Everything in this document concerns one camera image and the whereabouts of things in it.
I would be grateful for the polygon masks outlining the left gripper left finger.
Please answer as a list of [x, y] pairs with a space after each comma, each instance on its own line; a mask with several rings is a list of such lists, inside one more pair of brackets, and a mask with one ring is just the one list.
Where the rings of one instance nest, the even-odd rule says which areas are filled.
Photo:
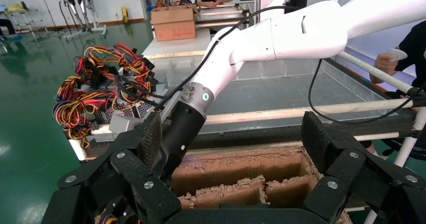
[[143, 223], [166, 223], [181, 202], [151, 172], [161, 143], [161, 118], [120, 133], [107, 151], [58, 180], [42, 223], [94, 223], [96, 215], [123, 197]]

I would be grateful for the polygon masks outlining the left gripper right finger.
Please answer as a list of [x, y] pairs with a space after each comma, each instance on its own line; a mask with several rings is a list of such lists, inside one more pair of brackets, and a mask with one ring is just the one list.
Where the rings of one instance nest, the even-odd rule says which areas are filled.
[[322, 178], [304, 207], [335, 223], [351, 196], [362, 199], [386, 223], [425, 223], [425, 180], [369, 153], [350, 134], [324, 125], [310, 111], [301, 125], [303, 146]]

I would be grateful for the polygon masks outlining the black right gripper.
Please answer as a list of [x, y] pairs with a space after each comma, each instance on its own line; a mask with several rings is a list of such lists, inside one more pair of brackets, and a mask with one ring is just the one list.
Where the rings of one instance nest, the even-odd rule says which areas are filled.
[[153, 175], [169, 183], [190, 144], [205, 122], [204, 116], [192, 106], [178, 102], [172, 111], [171, 124], [163, 131], [157, 157], [152, 165]]

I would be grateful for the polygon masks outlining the operator hand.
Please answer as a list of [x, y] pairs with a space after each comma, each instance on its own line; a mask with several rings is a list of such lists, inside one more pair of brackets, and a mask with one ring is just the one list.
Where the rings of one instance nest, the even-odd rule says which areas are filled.
[[389, 74], [394, 75], [398, 61], [392, 61], [393, 56], [386, 53], [380, 53], [375, 59], [374, 67]]

